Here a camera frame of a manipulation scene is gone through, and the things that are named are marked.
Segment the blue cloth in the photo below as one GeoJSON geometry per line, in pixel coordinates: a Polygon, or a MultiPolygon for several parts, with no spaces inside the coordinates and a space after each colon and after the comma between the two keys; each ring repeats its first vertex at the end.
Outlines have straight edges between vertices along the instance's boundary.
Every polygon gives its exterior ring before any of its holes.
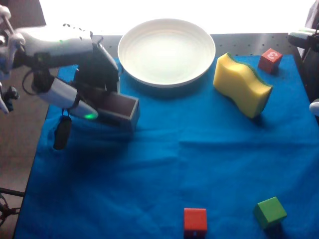
{"type": "Polygon", "coordinates": [[[256,120],[213,88],[216,61],[179,97],[147,95],[124,74],[122,93],[140,98],[133,138],[74,118],[67,148],[55,151],[60,109],[50,107],[15,238],[178,239],[183,209],[206,208],[206,238],[265,239],[253,209],[273,196],[288,213],[283,238],[318,238],[318,125],[293,57],[276,76],[259,58],[236,57],[274,85],[256,120]]]}

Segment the green light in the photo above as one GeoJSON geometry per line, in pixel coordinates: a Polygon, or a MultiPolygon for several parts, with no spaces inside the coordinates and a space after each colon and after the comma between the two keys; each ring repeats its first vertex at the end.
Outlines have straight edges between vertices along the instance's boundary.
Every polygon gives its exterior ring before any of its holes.
{"type": "Polygon", "coordinates": [[[84,118],[87,120],[94,120],[97,118],[97,115],[95,114],[88,114],[88,115],[84,115],[84,118]]]}

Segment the green cube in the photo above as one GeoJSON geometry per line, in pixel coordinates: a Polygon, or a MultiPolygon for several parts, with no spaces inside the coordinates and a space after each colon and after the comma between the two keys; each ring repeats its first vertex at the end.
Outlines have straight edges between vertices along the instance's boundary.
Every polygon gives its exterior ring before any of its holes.
{"type": "Polygon", "coordinates": [[[258,203],[254,209],[254,215],[260,226],[266,229],[280,223],[286,218],[287,213],[278,198],[273,197],[258,203]]]}

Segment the white backdrop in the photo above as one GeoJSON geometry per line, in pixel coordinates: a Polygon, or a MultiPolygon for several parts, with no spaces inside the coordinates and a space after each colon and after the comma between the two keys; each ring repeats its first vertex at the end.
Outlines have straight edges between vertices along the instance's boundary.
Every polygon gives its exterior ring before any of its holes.
{"type": "Polygon", "coordinates": [[[315,0],[40,0],[47,25],[72,24],[123,35],[155,18],[191,21],[208,33],[290,32],[305,25],[315,0]]]}

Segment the red block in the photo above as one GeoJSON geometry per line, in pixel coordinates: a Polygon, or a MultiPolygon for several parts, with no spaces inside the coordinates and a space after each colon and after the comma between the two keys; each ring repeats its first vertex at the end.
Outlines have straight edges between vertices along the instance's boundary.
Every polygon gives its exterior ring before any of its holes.
{"type": "Polygon", "coordinates": [[[207,233],[206,209],[185,208],[184,209],[184,236],[204,237],[207,233]]]}
{"type": "Polygon", "coordinates": [[[269,49],[260,57],[258,67],[269,74],[274,73],[282,59],[283,55],[274,49],[269,49]]]}

